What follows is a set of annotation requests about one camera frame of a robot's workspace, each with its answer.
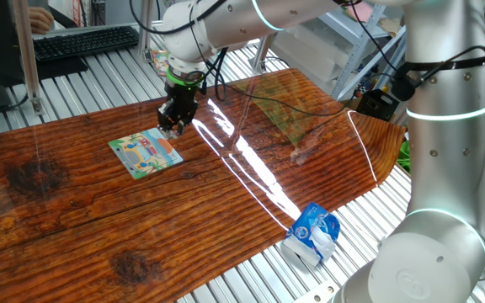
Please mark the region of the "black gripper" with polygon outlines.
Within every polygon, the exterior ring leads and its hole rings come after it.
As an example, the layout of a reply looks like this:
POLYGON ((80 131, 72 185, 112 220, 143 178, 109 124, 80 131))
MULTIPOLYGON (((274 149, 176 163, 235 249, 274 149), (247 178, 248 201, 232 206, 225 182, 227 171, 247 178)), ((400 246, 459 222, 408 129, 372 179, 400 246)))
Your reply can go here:
POLYGON ((197 87, 167 80, 165 91, 167 99, 157 108, 158 129, 163 134, 169 134, 171 132, 170 125, 176 125, 176 133, 181 136, 198 109, 198 103, 195 100, 197 87))

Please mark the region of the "person's bare hand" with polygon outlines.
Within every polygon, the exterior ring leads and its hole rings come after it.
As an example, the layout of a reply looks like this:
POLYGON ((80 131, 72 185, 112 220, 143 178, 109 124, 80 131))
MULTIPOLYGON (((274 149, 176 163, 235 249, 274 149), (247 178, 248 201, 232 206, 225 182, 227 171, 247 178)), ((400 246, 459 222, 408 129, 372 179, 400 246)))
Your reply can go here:
POLYGON ((29 8, 29 23, 31 32, 37 35, 45 35, 53 29, 53 15, 41 7, 29 8))

